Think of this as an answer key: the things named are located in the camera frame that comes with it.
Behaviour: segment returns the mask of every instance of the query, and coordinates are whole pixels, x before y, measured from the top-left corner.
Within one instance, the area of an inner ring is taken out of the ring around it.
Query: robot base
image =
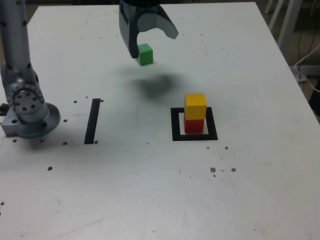
[[[60,122],[60,113],[57,107],[47,103],[49,112],[45,118],[36,123],[22,123],[12,108],[9,109],[2,123],[2,129],[7,137],[31,139],[41,137],[51,132]]]

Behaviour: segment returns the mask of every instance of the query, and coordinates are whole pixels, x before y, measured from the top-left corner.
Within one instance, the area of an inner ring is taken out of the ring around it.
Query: green cube
[[[141,65],[152,64],[154,62],[154,54],[152,48],[148,43],[141,44],[139,47],[139,57],[136,58],[137,62]]]

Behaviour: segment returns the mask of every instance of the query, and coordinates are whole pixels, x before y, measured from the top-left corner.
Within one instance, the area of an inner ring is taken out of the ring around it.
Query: table leg
[[[296,25],[302,1],[303,0],[290,0],[288,9],[285,13],[285,18],[278,39],[278,47],[284,56],[286,56],[289,48],[291,35]]]

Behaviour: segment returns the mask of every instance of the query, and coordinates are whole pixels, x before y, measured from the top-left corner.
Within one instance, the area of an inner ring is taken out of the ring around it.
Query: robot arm
[[[139,56],[139,32],[159,28],[168,37],[177,37],[175,25],[159,4],[160,0],[120,0],[120,32],[132,58]],[[5,57],[1,77],[10,107],[2,128],[7,137],[43,136],[59,124],[60,113],[45,102],[31,65],[24,0],[0,0],[0,29]]]
[[[0,1],[0,29],[5,57],[1,77],[10,106],[2,128],[8,137],[45,135],[58,125],[60,114],[45,102],[31,65],[24,0]]]
[[[160,0],[120,0],[120,32],[133,59],[139,56],[137,37],[140,32],[158,28],[169,38],[178,36],[175,25],[159,4]]]

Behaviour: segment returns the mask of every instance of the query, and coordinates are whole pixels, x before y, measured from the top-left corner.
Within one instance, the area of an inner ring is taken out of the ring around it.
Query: stacked cubes
[[[203,93],[188,93],[184,96],[184,132],[200,134],[204,131],[207,103]]]

